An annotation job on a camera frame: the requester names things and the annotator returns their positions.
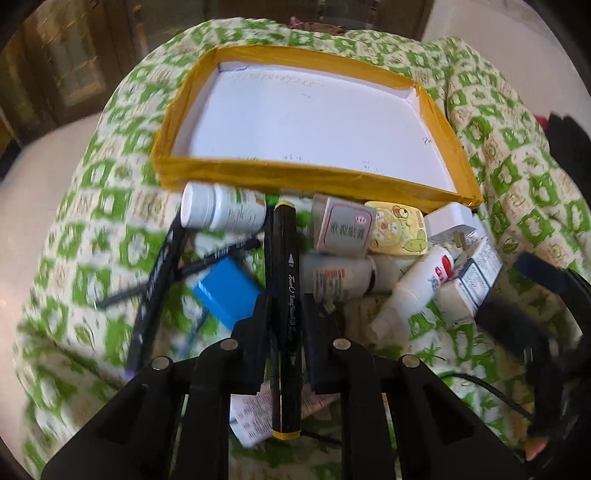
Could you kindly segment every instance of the small white box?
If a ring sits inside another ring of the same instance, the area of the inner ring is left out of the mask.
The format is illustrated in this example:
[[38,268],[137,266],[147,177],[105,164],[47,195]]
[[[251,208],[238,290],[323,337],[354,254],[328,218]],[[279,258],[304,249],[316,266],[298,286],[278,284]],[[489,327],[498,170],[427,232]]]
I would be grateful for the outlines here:
[[446,323],[474,318],[502,266],[487,237],[460,256],[452,278],[442,285],[433,299]]
[[453,232],[466,236],[476,230],[472,211],[457,202],[448,203],[425,215],[425,226],[428,239],[435,242],[451,241]]

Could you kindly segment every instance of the white paper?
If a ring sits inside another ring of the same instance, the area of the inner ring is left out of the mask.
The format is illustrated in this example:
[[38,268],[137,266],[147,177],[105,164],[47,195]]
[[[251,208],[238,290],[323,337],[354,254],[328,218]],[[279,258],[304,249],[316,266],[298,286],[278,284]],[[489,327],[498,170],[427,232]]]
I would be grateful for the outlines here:
[[[301,392],[301,417],[313,415],[339,398],[338,395],[315,395],[304,384]],[[271,385],[264,382],[257,395],[232,395],[230,427],[244,447],[252,447],[273,436],[271,426]]]
[[346,168],[456,192],[414,90],[280,66],[233,68],[197,96],[176,153]]

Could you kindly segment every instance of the green patterned blanket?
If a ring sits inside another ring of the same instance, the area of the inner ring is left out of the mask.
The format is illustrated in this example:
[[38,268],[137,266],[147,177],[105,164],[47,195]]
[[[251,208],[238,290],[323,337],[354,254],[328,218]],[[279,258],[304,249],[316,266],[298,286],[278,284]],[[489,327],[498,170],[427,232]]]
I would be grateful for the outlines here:
[[[539,319],[562,340],[576,332],[563,306],[513,267],[533,251],[559,267],[589,278],[589,208],[572,180],[548,154],[547,140],[505,78],[457,38],[427,44],[375,31],[341,37],[289,30],[268,20],[208,21],[166,42],[119,85],[63,197],[43,246],[38,273],[24,307],[15,367],[28,395],[24,457],[36,477],[50,458],[120,388],[137,301],[94,309],[97,298],[146,279],[180,195],[162,191],[150,163],[154,134],[185,75],[200,55],[219,44],[289,45],[335,53],[379,65],[421,82],[445,111],[482,189],[479,215],[489,223],[505,263],[498,294]],[[307,207],[302,201],[300,209]],[[225,235],[199,235],[201,256]],[[255,275],[261,251],[248,258]],[[348,334],[359,334],[380,298],[346,306]],[[201,307],[186,285],[167,300],[156,351],[178,358]],[[413,352],[436,372],[474,373],[530,404],[523,371],[496,349],[472,322],[446,327],[430,304],[410,320],[409,338],[380,349],[397,358]],[[229,332],[209,317],[191,354]],[[523,440],[525,425],[495,398],[462,380],[449,380],[504,441]],[[339,405],[306,420],[309,430],[338,434]],[[311,439],[269,440],[243,449],[230,441],[231,478],[340,478],[340,451]]]

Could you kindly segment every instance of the black marker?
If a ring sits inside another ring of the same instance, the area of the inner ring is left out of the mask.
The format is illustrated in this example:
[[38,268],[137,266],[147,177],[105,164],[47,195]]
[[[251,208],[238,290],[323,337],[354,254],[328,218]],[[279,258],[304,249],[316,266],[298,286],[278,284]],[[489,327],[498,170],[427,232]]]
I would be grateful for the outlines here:
[[296,209],[280,201],[273,212],[272,279],[277,289],[275,340],[271,355],[273,436],[291,440],[301,430],[300,250]]
[[[228,255],[233,255],[239,252],[247,252],[250,250],[255,250],[261,246],[260,240],[257,240],[256,237],[250,237],[246,240],[240,240],[232,245],[227,245],[225,247],[221,247],[219,250],[206,255],[201,260],[197,260],[196,262],[189,263],[174,272],[174,280],[173,282],[178,282],[184,280],[191,275],[195,275],[195,273],[199,273],[206,268],[212,267],[220,260],[226,258]],[[110,307],[120,301],[124,301],[130,299],[131,297],[135,297],[136,295],[141,295],[148,283],[140,283],[135,287],[128,288],[127,290],[122,290],[117,292],[110,297],[105,299],[99,300],[95,302],[95,308],[104,310],[105,308]]]
[[187,229],[181,225],[180,212],[170,224],[164,245],[152,267],[138,313],[135,315],[133,337],[129,345],[125,372],[128,377],[150,361],[152,346],[158,331],[164,301],[174,280],[174,271],[187,243]]

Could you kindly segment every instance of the cartoon character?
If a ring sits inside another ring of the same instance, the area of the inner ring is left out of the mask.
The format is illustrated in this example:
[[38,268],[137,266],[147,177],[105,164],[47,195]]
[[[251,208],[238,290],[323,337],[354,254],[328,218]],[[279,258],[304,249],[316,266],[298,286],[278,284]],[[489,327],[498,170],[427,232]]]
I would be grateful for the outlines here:
[[407,252],[412,253],[424,251],[427,248],[427,234],[425,233],[425,230],[419,230],[417,232],[417,237],[413,240],[404,242],[402,248],[404,248]]
[[402,224],[388,210],[378,210],[376,227],[372,233],[372,248],[395,247],[402,240]]
[[408,210],[406,208],[400,208],[399,205],[394,205],[392,207],[392,213],[398,218],[408,218]]

